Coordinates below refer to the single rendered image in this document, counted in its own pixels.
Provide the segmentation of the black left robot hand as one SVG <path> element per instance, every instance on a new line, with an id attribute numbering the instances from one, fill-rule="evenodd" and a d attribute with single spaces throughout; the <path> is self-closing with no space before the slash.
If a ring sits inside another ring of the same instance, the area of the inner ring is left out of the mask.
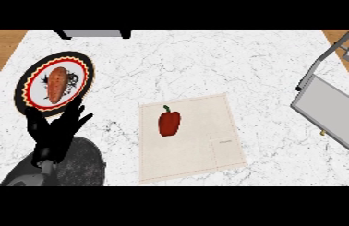
<path id="1" fill-rule="evenodd" d="M 81 117 L 83 111 L 80 96 L 68 103 L 61 117 L 52 123 L 47 123 L 37 108 L 27 107 L 27 132 L 35 141 L 31 159 L 34 167 L 40 168 L 44 161 L 53 161 L 55 164 L 62 162 L 74 135 L 93 117 L 90 113 Z"/>

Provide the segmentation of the beige cloth placemat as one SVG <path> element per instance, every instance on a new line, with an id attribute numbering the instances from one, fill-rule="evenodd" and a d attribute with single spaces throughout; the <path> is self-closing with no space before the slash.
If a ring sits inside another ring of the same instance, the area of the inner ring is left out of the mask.
<path id="1" fill-rule="evenodd" d="M 174 136 L 163 137 L 164 105 L 180 114 Z M 139 184 L 247 165 L 225 93 L 139 107 Z"/>

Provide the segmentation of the grey metal tiered shelf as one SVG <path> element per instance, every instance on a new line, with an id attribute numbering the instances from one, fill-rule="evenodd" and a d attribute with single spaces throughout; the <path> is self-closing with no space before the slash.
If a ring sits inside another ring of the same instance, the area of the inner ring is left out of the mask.
<path id="1" fill-rule="evenodd" d="M 343 59 L 349 62 L 349 31 L 343 34 L 322 55 L 315 60 L 296 90 L 299 94 L 290 108 L 321 129 L 321 135 L 330 135 L 349 150 L 349 94 L 342 92 L 324 79 L 315 75 L 315 70 L 339 48 L 343 49 Z"/>

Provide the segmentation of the black rimmed patterned plate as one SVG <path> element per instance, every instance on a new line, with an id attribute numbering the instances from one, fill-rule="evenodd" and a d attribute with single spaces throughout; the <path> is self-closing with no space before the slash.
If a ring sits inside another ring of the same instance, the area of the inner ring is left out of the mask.
<path id="1" fill-rule="evenodd" d="M 68 82 L 61 99 L 52 103 L 47 96 L 47 81 L 52 71 L 62 67 Z M 84 97 L 95 81 L 95 65 L 80 52 L 59 52 L 43 58 L 25 71 L 16 84 L 13 101 L 21 113 L 27 107 L 35 107 L 44 117 L 58 115 L 77 97 Z"/>

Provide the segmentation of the orange sweet potato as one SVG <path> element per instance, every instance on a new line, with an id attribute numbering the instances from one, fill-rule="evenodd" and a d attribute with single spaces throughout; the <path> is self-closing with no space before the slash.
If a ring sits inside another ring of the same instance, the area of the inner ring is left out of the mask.
<path id="1" fill-rule="evenodd" d="M 67 89 L 68 84 L 68 74 L 67 69 L 64 67 L 56 67 L 47 79 L 47 98 L 53 104 L 56 104 L 61 100 L 61 96 Z"/>

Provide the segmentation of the red bell pepper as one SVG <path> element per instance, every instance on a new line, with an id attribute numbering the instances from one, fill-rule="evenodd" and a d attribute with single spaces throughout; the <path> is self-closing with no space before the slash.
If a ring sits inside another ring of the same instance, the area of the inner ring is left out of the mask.
<path id="1" fill-rule="evenodd" d="M 174 136 L 180 126 L 180 113 L 172 112 L 170 107 L 164 105 L 166 112 L 158 118 L 158 131 L 163 137 Z"/>

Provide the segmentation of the grey appliance with black legs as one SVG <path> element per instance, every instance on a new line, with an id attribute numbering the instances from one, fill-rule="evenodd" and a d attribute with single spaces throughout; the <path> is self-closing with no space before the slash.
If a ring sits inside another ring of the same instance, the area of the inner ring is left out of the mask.
<path id="1" fill-rule="evenodd" d="M 55 30 L 64 40 L 71 40 L 74 37 L 132 37 L 132 30 Z"/>

